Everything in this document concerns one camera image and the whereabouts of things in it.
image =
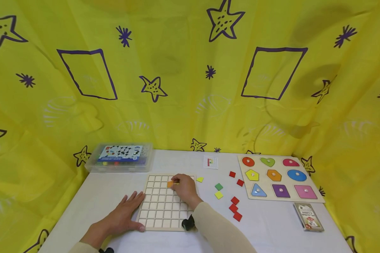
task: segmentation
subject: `beige sleeve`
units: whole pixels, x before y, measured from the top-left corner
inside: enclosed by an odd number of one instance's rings
[[[98,250],[93,248],[91,245],[85,244],[83,242],[76,243],[69,253],[99,253]]]
[[[208,240],[214,252],[256,253],[245,235],[208,203],[199,203],[193,218],[198,231]]]

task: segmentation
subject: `wooden grid board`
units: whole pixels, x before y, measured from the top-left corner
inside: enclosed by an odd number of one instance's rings
[[[251,200],[325,203],[296,157],[245,154],[238,162]]]
[[[185,231],[182,221],[188,219],[193,210],[182,201],[176,192],[167,187],[175,174],[149,174],[145,183],[145,199],[139,207],[137,222],[147,231]]]

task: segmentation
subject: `white table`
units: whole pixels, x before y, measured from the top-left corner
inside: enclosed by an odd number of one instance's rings
[[[204,169],[203,156],[218,157],[218,170]],[[322,203],[313,203],[325,231],[305,232],[292,202],[249,200],[237,154],[155,150],[153,173],[187,173],[204,177],[196,183],[200,197],[237,226],[258,253],[351,253],[345,239]],[[228,176],[236,172],[235,179]],[[68,252],[88,227],[106,216],[125,194],[144,189],[147,173],[90,173],[58,221],[40,253]],[[218,200],[215,184],[221,183],[224,197]],[[236,196],[243,215],[236,221],[229,210]],[[108,244],[115,253],[133,252],[213,252],[198,232],[128,232]]]

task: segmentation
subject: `blue oval puzzle piece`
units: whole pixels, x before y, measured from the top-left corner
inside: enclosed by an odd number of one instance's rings
[[[254,184],[251,195],[254,197],[267,197],[265,192],[258,186],[258,184]]]
[[[303,182],[307,179],[307,176],[302,171],[299,171],[299,170],[289,170],[287,171],[287,176],[299,182]]]

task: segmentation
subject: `plastic storage box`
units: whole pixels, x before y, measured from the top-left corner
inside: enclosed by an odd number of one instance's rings
[[[89,172],[148,172],[152,143],[100,143],[84,165]]]

